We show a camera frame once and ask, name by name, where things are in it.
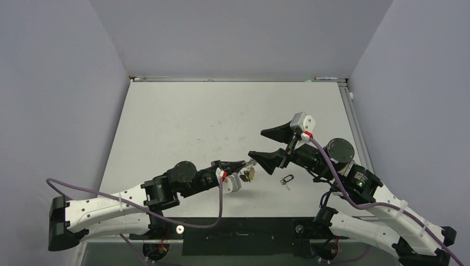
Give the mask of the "yellow key tag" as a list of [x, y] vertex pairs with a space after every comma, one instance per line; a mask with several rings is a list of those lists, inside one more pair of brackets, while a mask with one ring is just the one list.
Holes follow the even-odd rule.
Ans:
[[249, 171], [247, 171], [247, 178], [248, 178], [248, 181], [251, 182], [254, 180], [254, 175], [255, 175], [255, 169], [254, 168], [251, 168]]

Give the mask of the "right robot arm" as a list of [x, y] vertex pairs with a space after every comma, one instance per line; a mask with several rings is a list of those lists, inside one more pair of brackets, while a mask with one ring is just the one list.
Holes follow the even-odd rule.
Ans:
[[[374, 173], [354, 161], [355, 150], [347, 140], [334, 138], [322, 146], [307, 129], [289, 124], [262, 130], [261, 135], [286, 144], [274, 152], [249, 152], [266, 173], [293, 163], [305, 169], [313, 182], [329, 185], [313, 222], [318, 236], [355, 239], [388, 252], [401, 265], [448, 265], [457, 259], [450, 251], [456, 231], [425, 220], [397, 198]], [[378, 223], [329, 207], [332, 194], [373, 214]]]

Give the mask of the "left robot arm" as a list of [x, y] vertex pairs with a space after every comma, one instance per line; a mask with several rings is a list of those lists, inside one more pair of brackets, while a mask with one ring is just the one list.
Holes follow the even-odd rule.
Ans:
[[95, 191], [95, 198], [75, 200], [64, 193], [52, 200], [49, 211], [48, 250], [63, 251], [90, 238], [113, 234], [136, 234], [159, 238], [173, 223], [181, 228], [190, 224], [162, 214], [163, 210], [187, 198], [217, 188], [219, 194], [240, 190], [251, 182], [253, 166], [247, 161], [213, 161], [201, 170], [189, 161], [149, 181], [115, 194]]

